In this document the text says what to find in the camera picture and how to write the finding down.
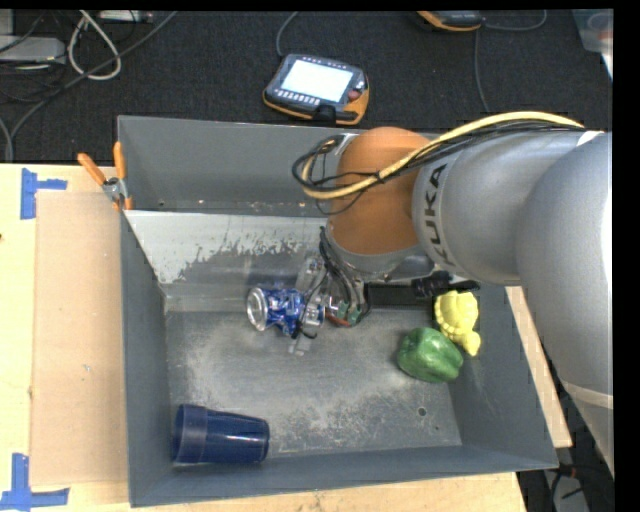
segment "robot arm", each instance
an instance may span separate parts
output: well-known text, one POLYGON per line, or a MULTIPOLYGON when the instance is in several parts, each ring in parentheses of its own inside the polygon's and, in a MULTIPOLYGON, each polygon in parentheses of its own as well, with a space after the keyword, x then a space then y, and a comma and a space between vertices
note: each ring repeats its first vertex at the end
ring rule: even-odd
POLYGON ((433 140, 382 127, 348 141, 335 176, 313 179, 343 138, 322 141, 293 169, 309 196, 330 204, 320 242, 327 314, 338 314, 339 300, 357 325, 367 283, 436 272, 522 286, 613 472, 612 134, 539 112, 433 140))

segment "blue can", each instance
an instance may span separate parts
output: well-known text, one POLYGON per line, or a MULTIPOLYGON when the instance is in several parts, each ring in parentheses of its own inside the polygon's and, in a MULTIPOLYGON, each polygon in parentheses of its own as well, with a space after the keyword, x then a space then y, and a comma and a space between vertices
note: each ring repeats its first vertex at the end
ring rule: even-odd
POLYGON ((295 288, 252 288, 247 295, 247 316, 259 331, 275 325, 287 336, 296 336, 305 307, 303 293, 295 288))

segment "cardboard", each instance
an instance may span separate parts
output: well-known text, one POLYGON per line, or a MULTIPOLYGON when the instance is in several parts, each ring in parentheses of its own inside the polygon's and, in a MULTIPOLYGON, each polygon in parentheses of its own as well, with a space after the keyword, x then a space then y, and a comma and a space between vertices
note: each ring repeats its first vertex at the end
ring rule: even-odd
POLYGON ((31 483, 126 480, 119 215, 38 192, 31 483))

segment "black floor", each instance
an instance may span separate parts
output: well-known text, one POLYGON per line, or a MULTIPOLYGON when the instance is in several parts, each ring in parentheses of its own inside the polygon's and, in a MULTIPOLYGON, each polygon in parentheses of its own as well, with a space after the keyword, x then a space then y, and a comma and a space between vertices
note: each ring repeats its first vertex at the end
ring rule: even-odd
MULTIPOLYGON (((584 49, 571 10, 549 10, 546 19, 542 10, 480 12, 486 24, 480 30, 450 32, 434 29, 414 11, 302 11, 282 32, 280 47, 285 54, 323 55, 365 70, 371 98, 363 129, 441 132, 516 110, 558 113, 588 128, 612 129, 612 81, 600 56, 584 49), (511 30, 541 21, 532 30, 511 30)), ((43 14, 33 34, 65 43, 81 18, 79 11, 15 13, 17 35, 43 14)), ((168 13, 155 14, 153 24, 103 26, 123 51, 168 13)), ((111 164, 119 114, 303 124, 270 109, 261 97, 280 62, 276 37, 290 14, 180 12, 123 58, 117 77, 80 80, 64 92, 58 87, 79 76, 70 66, 27 72, 4 63, 0 119, 15 135, 12 160, 71 163, 84 151, 101 165, 111 164)), ((85 70, 112 56, 93 30, 81 37, 75 55, 85 70)))

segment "gray bin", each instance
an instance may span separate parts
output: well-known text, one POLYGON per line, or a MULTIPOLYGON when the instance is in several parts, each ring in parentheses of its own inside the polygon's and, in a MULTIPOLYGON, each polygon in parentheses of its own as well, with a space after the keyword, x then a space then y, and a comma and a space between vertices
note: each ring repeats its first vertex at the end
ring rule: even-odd
POLYGON ((121 116, 136 210, 122 215, 133 506, 332 489, 558 464, 505 289, 482 286, 483 347, 429 384, 395 364, 425 309, 325 325, 302 357, 244 312, 256 284, 293 284, 326 219, 291 176, 302 153, 358 130, 121 116), (266 419, 256 465, 175 465, 178 405, 266 419))

